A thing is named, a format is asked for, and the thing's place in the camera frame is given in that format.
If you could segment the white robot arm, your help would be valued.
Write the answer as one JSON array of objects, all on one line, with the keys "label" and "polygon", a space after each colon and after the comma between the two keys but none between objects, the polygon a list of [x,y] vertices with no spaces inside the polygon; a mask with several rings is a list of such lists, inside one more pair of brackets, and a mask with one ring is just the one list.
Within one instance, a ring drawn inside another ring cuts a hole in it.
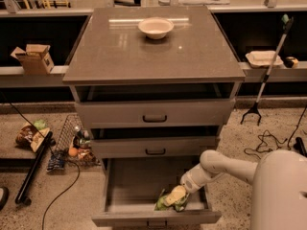
[{"label": "white robot arm", "polygon": [[250,230],[307,230],[307,157],[290,150],[272,151],[258,162],[207,150],[162,202],[169,207],[224,174],[252,186]]}]

